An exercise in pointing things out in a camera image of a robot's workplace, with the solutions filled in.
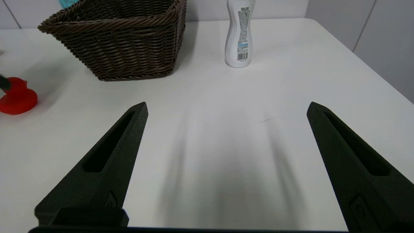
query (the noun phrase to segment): basket rim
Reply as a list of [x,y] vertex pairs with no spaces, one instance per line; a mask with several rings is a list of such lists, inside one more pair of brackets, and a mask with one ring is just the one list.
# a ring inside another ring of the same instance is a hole
[[159,19],[168,19],[170,15],[175,14],[175,8],[179,6],[183,6],[187,0],[173,0],[171,6],[162,14],[159,15],[149,15],[149,16],[138,16],[138,17],[130,17],[130,18],[116,18],[116,19],[98,19],[98,20],[85,20],[85,21],[63,21],[63,22],[54,22],[56,17],[61,14],[68,14],[75,12],[78,8],[82,7],[82,5],[89,0],[79,0],[78,2],[74,3],[70,7],[67,7],[65,9],[62,9],[58,11],[57,13],[51,15],[49,18],[44,20],[40,23],[38,26],[38,29],[42,32],[47,32],[52,28],[57,27],[78,27],[80,25],[92,25],[92,24],[102,24],[102,23],[122,23],[122,22],[128,22],[128,21],[134,21],[134,24],[138,23],[146,23],[147,26],[157,26],[157,25],[163,25],[165,23],[168,23],[168,21],[165,20],[159,20]]

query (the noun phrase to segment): red rubber duck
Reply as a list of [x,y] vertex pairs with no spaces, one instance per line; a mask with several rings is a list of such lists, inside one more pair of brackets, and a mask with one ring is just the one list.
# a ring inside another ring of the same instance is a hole
[[32,109],[37,104],[37,94],[31,89],[27,88],[27,81],[17,77],[10,77],[4,80],[3,83],[10,84],[3,85],[3,91],[6,93],[0,99],[0,112],[10,115],[17,115]]

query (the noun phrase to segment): bottle label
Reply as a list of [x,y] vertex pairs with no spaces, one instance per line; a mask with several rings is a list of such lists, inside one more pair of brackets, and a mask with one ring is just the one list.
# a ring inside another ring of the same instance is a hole
[[249,43],[247,41],[247,27],[249,26],[250,7],[242,7],[238,12],[240,21],[240,37],[237,42],[237,60],[246,60],[248,57]]

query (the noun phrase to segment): white table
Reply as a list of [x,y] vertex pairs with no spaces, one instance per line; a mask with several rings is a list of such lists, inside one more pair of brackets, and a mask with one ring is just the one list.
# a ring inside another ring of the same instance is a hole
[[252,63],[224,63],[228,21],[187,23],[169,77],[98,81],[36,29],[1,30],[0,71],[39,104],[0,115],[0,228],[34,207],[130,106],[149,118],[124,209],[129,226],[346,230],[306,118],[329,107],[414,181],[414,106],[310,19],[253,20]]

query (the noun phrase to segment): teal cloth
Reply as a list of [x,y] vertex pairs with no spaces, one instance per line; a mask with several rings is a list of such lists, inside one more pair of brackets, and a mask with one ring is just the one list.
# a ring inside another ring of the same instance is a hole
[[62,8],[70,7],[73,3],[77,2],[78,0],[59,0],[60,5]]

